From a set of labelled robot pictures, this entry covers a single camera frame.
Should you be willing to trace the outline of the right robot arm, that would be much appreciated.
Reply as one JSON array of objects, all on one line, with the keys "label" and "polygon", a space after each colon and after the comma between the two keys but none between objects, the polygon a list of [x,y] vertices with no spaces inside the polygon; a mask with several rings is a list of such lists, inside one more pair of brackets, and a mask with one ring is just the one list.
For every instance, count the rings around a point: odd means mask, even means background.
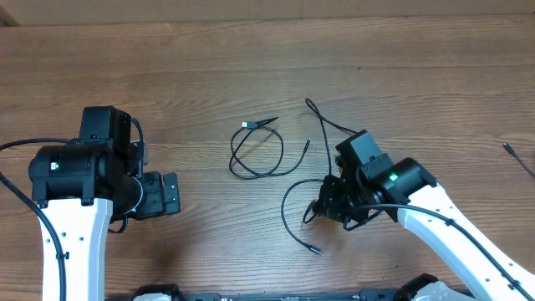
[{"label": "right robot arm", "polygon": [[340,176],[326,176],[308,209],[351,231],[384,211],[415,234],[477,300],[532,300],[534,275],[515,263],[456,207],[419,162],[394,163],[362,130],[336,147]]}]

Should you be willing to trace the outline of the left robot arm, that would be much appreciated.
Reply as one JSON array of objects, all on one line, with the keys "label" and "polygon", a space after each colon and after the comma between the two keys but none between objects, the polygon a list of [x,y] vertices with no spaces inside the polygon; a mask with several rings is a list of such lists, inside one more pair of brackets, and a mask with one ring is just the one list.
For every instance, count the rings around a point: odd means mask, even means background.
[{"label": "left robot arm", "polygon": [[181,210],[178,178],[144,171],[138,120],[113,106],[87,107],[79,136],[41,148],[28,167],[32,199],[45,218],[43,299],[102,300],[110,224]]}]

